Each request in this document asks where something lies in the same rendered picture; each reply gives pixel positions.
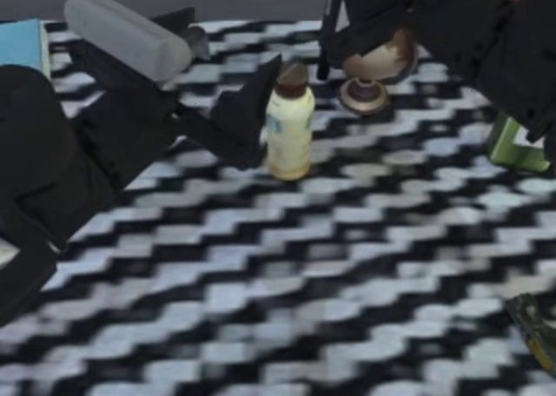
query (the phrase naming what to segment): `brown bottle cap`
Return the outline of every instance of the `brown bottle cap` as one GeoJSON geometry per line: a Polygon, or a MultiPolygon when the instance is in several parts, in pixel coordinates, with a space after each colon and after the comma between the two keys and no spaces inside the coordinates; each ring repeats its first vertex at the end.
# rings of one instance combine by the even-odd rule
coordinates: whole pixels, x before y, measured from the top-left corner
{"type": "Polygon", "coordinates": [[[276,81],[275,91],[278,96],[288,99],[301,98],[307,93],[309,72],[301,62],[284,63],[276,81]]]}

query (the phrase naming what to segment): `table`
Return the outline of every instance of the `table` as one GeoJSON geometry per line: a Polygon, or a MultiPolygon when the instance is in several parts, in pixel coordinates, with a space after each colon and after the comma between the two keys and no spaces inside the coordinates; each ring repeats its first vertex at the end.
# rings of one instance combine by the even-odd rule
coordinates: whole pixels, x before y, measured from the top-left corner
{"type": "MultiPolygon", "coordinates": [[[[191,104],[276,50],[316,71],[318,23],[203,26],[215,55],[180,79],[191,104]]],[[[97,88],[48,30],[72,115],[97,88]]],[[[343,111],[340,83],[314,84],[305,180],[185,143],[134,182],[0,330],[0,394],[553,394],[500,296],[553,308],[556,181],[491,165],[493,109],[426,53],[389,88],[391,122],[343,111]]]]}

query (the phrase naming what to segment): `lamp base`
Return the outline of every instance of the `lamp base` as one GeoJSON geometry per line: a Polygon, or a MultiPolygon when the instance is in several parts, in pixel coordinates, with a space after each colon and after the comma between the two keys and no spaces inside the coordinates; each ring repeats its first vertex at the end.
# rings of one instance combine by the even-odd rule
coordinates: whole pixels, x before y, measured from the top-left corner
{"type": "Polygon", "coordinates": [[[376,81],[347,79],[338,95],[342,106],[358,116],[373,116],[390,105],[386,87],[376,81]]]}

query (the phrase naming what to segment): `yellow bottle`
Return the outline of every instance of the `yellow bottle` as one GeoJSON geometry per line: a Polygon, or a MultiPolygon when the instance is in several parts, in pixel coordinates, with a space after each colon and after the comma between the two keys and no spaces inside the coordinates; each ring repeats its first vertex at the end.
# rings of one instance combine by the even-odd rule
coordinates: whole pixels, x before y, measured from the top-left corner
{"type": "Polygon", "coordinates": [[[277,179],[300,179],[311,168],[314,106],[307,67],[285,63],[267,107],[267,165],[277,179]]]}

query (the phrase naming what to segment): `black and white striped tablecloth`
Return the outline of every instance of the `black and white striped tablecloth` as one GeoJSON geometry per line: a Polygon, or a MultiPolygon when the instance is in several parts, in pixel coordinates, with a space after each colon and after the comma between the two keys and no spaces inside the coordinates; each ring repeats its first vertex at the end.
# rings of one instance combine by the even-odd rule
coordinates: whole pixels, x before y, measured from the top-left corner
{"type": "MultiPolygon", "coordinates": [[[[318,23],[206,23],[178,83],[208,107],[277,52],[314,72],[318,23]]],[[[97,96],[49,23],[69,116],[97,96]]],[[[502,297],[556,294],[556,181],[490,164],[495,111],[421,54],[390,121],[315,82],[314,167],[282,183],[184,143],[71,244],[0,330],[0,396],[537,396],[556,387],[502,297]]]]}

